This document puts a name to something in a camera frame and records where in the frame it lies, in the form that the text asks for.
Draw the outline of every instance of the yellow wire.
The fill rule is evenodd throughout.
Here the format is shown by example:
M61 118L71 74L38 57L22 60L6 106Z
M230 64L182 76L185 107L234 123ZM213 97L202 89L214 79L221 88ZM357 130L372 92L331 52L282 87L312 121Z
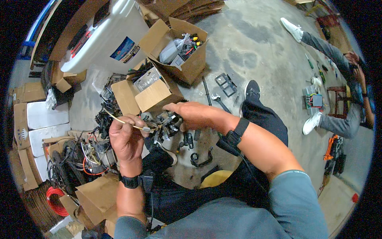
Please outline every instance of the yellow wire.
M104 111L107 113L107 114L109 114L111 117L113 117L113 119L116 119L116 120L118 120L119 122L121 122L121 123L123 123L123 124L126 124L126 122L125 121L122 121L122 120L120 120L120 119L118 119L117 117L115 117L115 116L113 116L110 112L108 112L105 108L104 108ZM139 130L143 130L143 128L139 128L138 126L135 126L135 125L131 125L133 128L137 128L137 129L139 129Z

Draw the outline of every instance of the green screwdriver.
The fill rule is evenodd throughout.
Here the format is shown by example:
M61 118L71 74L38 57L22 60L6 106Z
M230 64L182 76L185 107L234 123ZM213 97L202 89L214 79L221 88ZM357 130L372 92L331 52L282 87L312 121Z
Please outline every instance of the green screwdriver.
M306 55L306 53L305 53L305 56L306 56L306 58L308 59L309 65L310 65L311 68L313 69L313 68L314 68L314 67L313 67L313 64L310 62L310 60L309 60L309 58L308 58L308 55Z

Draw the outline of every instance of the black watch strap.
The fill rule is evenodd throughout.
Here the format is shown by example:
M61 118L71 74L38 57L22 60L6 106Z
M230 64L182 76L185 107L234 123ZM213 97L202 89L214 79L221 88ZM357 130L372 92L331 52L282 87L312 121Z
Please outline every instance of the black watch strap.
M122 177L122 175L119 174L119 179L128 189L136 189L139 186L139 176Z
M243 136L244 131L249 125L249 120L246 118L240 118L238 125L236 126L234 132L237 133L240 137Z

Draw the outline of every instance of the white plastic tank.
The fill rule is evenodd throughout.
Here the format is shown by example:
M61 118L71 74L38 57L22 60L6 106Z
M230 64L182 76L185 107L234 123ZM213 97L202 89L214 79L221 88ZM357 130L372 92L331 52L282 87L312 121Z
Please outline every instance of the white plastic tank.
M68 51L60 63L61 71L81 73L91 64L114 73L126 74L145 59L138 43L149 27L143 20L134 0L115 0L110 14L94 29L93 34L72 58Z

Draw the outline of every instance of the gray shirt sleeve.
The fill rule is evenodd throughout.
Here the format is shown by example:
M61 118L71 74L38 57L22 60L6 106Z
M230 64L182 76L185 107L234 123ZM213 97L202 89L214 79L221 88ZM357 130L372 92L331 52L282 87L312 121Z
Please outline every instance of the gray shirt sleeve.
M121 216L115 224L114 239L146 238L146 226L138 219Z
M273 216L290 237L328 238L324 214L306 173L281 173L272 181L269 196Z

